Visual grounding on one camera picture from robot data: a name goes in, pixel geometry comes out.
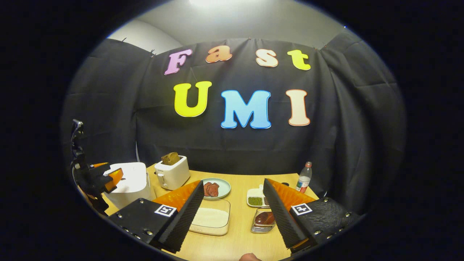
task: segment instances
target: toaster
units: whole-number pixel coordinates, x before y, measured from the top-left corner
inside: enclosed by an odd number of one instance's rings
[[[179,155],[180,160],[174,165],[165,165],[160,161],[155,164],[155,172],[160,186],[165,189],[174,190],[180,188],[190,177],[187,157]]]

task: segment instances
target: plastic bottle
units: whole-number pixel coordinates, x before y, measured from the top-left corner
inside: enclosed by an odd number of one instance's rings
[[[311,166],[313,163],[311,161],[306,162],[304,168],[301,170],[300,177],[298,178],[298,183],[296,184],[296,190],[304,193],[306,188],[309,186],[309,182],[311,181],[311,177],[313,176],[313,170]]]

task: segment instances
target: human hand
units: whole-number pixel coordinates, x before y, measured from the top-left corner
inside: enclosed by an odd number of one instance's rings
[[[238,261],[262,261],[261,259],[258,259],[255,254],[253,253],[247,253],[244,254]]]

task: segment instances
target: plate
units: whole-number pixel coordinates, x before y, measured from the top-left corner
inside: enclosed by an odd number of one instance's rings
[[[217,183],[219,185],[218,196],[205,196],[204,197],[205,199],[222,198],[222,197],[227,196],[227,194],[229,194],[229,192],[231,191],[231,185],[223,179],[210,177],[210,178],[202,179],[202,181],[203,181],[203,184],[211,182],[211,183]]]

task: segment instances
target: black fabric backdrop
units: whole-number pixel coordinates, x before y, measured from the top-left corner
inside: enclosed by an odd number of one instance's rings
[[[232,58],[209,64],[209,49],[231,48]],[[164,75],[169,55],[192,49],[180,71]],[[262,67],[257,49],[277,54],[277,67]],[[288,51],[309,56],[309,71],[294,67]],[[182,117],[173,87],[190,83],[187,105],[198,100],[196,82],[211,81],[206,110]],[[291,126],[286,90],[301,89],[311,123]],[[237,90],[248,103],[265,90],[269,129],[223,129],[221,92]],[[131,162],[135,142],[147,166],[177,151],[191,170],[268,175],[299,172],[313,162],[310,187],[360,214],[386,189],[402,158],[406,117],[393,75],[361,39],[345,31],[322,50],[289,42],[227,39],[184,46],[151,57],[138,47],[105,40],[77,72],[64,103],[63,151],[69,152],[71,120],[84,122],[82,146],[89,163]]]

